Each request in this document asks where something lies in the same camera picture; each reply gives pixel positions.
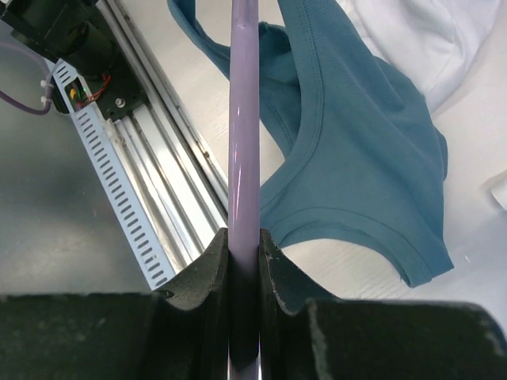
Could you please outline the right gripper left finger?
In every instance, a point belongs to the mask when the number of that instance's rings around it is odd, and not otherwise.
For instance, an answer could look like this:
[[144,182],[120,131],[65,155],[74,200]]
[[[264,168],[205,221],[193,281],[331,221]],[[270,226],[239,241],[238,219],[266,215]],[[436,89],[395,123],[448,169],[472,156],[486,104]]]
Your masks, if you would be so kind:
[[225,379],[227,231],[149,293],[1,298],[4,379]]

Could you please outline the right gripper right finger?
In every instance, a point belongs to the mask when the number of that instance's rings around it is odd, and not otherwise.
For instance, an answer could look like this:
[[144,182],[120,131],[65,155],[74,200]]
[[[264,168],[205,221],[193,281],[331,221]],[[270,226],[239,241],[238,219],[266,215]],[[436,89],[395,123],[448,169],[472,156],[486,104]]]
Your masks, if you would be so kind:
[[261,232],[265,379],[503,379],[506,340],[467,302],[341,299]]

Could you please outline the lavender plastic hanger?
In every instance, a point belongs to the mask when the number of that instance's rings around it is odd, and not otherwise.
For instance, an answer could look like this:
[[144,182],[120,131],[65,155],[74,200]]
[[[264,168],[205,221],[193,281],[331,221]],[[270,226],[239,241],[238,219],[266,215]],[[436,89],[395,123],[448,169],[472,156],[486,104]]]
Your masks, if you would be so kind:
[[229,355],[232,379],[258,377],[257,277],[260,244],[258,3],[234,1],[229,96]]

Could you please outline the teal tank top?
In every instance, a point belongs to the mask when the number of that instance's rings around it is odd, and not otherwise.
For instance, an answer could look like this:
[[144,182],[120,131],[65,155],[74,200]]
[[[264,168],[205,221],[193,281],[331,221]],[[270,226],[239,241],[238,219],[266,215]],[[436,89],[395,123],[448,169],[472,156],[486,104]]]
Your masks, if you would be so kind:
[[260,118],[284,162],[261,186],[283,247],[337,239],[384,256],[410,287],[453,264],[448,150],[411,80],[375,57],[334,1],[281,1],[258,26]]

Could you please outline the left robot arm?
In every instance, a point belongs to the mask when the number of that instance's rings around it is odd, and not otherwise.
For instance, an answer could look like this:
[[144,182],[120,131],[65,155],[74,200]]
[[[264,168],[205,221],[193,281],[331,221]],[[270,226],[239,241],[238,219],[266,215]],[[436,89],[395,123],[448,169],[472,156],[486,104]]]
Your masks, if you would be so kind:
[[55,63],[63,60],[86,78],[114,67],[119,55],[95,1],[13,0],[1,3],[11,36]]

